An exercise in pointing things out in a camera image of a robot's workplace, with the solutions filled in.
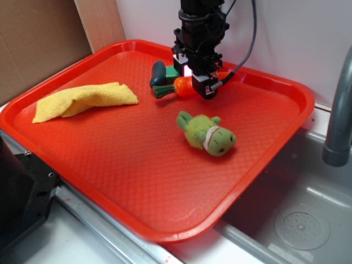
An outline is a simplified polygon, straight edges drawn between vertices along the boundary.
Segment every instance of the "stainless steel sink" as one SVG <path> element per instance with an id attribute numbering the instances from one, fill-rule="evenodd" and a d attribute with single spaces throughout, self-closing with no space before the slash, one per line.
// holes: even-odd
<path id="1" fill-rule="evenodd" d="M 301 129 L 216 228 L 273 263 L 352 263 L 352 159 L 326 165 L 324 139 Z"/>

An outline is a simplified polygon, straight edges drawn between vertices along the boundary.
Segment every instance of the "faucet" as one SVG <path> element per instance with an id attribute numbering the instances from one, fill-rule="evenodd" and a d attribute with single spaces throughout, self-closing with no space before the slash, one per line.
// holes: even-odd
<path id="1" fill-rule="evenodd" d="M 352 47 L 342 67 L 332 106 L 323 160 L 340 167 L 347 163 L 352 141 Z"/>

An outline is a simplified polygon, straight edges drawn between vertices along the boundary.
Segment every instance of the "cardboard box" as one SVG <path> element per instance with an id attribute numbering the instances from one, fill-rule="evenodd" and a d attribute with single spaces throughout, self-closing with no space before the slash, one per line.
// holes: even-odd
<path id="1" fill-rule="evenodd" d="M 0 1 L 0 105 L 91 53 L 73 0 Z"/>

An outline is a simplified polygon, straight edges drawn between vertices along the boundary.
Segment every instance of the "orange tray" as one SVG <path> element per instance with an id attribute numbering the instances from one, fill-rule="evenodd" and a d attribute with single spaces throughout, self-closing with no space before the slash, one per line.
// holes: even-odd
<path id="1" fill-rule="evenodd" d="M 241 68 L 212 100 L 156 100 L 149 81 L 157 60 L 172 65 L 171 49 L 140 40 L 110 45 L 13 100 L 0 127 L 111 216 L 165 243 L 212 227 L 309 117 L 314 98 L 301 84 Z M 40 98 L 113 81 L 127 84 L 139 104 L 32 124 Z M 190 147 L 177 127 L 180 111 L 219 116 L 236 146 L 223 157 Z"/>

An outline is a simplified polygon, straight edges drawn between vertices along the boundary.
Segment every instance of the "stuffed dinosaur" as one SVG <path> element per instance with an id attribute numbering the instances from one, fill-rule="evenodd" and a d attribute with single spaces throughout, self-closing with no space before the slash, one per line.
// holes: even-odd
<path id="1" fill-rule="evenodd" d="M 236 143 L 235 135 L 219 125 L 219 117 L 209 118 L 206 115 L 192 117 L 181 111 L 177 125 L 185 131 L 185 136 L 192 147 L 205 149 L 209 154 L 220 157 Z"/>

